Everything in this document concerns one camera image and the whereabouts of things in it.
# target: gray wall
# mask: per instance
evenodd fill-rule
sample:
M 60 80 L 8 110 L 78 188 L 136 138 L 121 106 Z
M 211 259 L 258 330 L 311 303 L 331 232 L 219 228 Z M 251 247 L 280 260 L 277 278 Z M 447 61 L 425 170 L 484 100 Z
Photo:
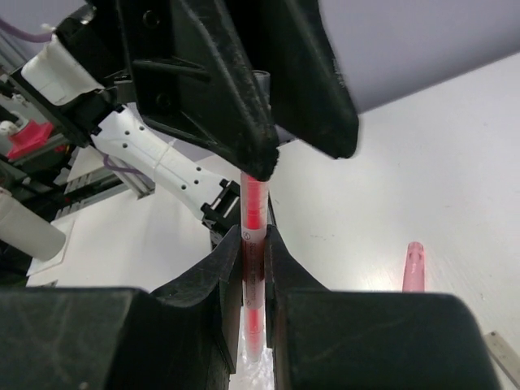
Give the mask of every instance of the gray wall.
M 4 0 L 0 15 L 39 32 L 81 0 Z M 520 50 L 519 0 L 321 0 L 362 111 Z M 26 45 L 36 53 L 39 45 Z

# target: white cylinder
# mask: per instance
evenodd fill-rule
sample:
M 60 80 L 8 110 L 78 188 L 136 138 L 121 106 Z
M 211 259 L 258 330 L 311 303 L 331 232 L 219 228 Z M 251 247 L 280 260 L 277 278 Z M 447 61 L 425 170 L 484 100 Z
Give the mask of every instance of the white cylinder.
M 0 188 L 0 240 L 39 260 L 50 260 L 66 236 Z

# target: screw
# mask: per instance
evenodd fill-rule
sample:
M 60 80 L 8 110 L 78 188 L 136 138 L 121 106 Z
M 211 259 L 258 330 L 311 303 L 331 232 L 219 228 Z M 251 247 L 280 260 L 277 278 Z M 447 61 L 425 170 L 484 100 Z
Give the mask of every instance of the screw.
M 167 110 L 171 106 L 171 99 L 165 93 L 160 93 L 155 98 L 155 103 L 164 110 Z
M 143 14 L 143 24 L 150 30 L 157 28 L 157 26 L 159 26 L 159 23 L 159 18 L 157 17 L 157 15 L 155 15 L 155 12 L 153 12 L 152 10 L 148 10 Z

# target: white table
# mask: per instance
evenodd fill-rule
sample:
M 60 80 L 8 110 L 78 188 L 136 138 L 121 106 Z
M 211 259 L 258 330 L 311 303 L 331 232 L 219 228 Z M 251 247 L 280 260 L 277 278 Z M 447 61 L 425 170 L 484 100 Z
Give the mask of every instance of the white table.
M 350 160 L 280 148 L 271 196 L 288 250 L 329 288 L 399 291 L 420 241 L 427 291 L 460 297 L 520 351 L 520 54 L 361 121 Z

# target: purple cable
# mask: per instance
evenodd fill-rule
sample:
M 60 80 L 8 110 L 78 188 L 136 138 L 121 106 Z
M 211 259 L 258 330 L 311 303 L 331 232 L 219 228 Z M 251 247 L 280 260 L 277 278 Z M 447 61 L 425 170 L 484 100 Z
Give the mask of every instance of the purple cable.
M 52 32 L 46 32 L 43 34 L 29 34 L 28 32 L 22 31 L 11 24 L 8 24 L 2 18 L 0 18 L 0 29 L 12 35 L 13 37 L 17 37 L 22 41 L 27 42 L 44 43 L 50 41 L 50 38 L 52 37 Z
M 122 167 L 117 167 L 116 165 L 112 165 L 110 163 L 110 156 L 108 154 L 104 154 L 103 165 L 105 166 L 106 169 L 108 169 L 110 171 L 133 173 L 134 175 L 142 175 L 142 173 L 135 168 L 122 168 Z

